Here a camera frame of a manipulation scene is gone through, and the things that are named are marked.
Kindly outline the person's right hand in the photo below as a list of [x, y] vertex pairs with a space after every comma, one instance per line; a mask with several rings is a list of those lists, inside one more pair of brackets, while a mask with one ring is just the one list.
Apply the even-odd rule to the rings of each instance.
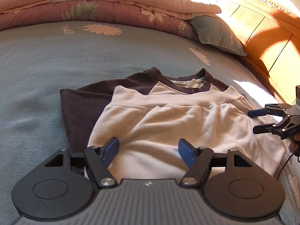
[[300, 141], [300, 133], [297, 133], [292, 137], [292, 141], [288, 147], [291, 153], [294, 153], [299, 148], [297, 141]]

